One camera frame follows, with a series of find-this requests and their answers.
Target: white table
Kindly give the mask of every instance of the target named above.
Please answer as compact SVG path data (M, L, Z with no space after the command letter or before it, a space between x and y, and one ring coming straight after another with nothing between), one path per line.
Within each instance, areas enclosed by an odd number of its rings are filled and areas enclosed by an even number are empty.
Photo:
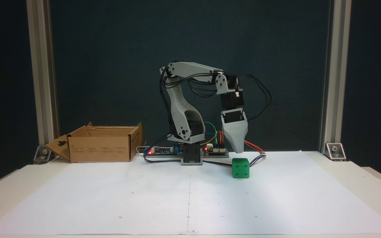
M304 152L317 164L336 178L349 191L358 196L367 206L381 216L381 175L369 169L363 169L352 162L332 162L318 152ZM28 165L0 181L0 217L38 190L68 166L68 161L56 159L45 165ZM77 235L77 237L100 237L101 235ZM128 237L130 235L110 235L110 237ZM381 234L351 235L257 235L264 238L274 237L381 237ZM20 237L0 235L0 237Z

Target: cardboard box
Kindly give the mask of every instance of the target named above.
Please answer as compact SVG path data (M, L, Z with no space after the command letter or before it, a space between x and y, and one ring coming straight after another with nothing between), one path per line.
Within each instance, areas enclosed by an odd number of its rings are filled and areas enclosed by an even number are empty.
M142 145L142 123L135 127L82 126L46 146L71 163L129 162Z

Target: robotic arm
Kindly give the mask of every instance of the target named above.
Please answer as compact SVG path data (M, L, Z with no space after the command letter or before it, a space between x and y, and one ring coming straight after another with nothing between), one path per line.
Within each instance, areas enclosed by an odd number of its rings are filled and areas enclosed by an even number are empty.
M236 153L243 152L248 121L242 108L242 89L238 87L236 75L225 74L222 69L205 66L192 62L174 62L167 68L162 67L160 73L171 99L171 117L173 123L168 140L194 144L205 139L205 126L201 114L183 97L181 81L178 78L192 78L201 82L216 85L216 93L220 95L221 105L225 109L221 112L221 123L227 140Z

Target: green cube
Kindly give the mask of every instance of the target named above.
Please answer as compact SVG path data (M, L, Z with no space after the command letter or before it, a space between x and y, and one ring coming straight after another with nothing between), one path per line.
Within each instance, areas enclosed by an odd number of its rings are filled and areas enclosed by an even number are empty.
M234 178L249 178L249 161L247 158L232 159L232 176Z

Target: yellow wire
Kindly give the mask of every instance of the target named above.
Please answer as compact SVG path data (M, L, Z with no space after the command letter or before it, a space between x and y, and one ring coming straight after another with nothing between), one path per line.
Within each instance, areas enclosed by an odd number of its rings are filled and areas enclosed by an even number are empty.
M214 138L217 136L217 131L216 131L216 134L214 134L214 136L211 138L211 140L205 142L205 143L202 143L201 145L203 144L207 144L207 143L210 143L210 141L214 140Z

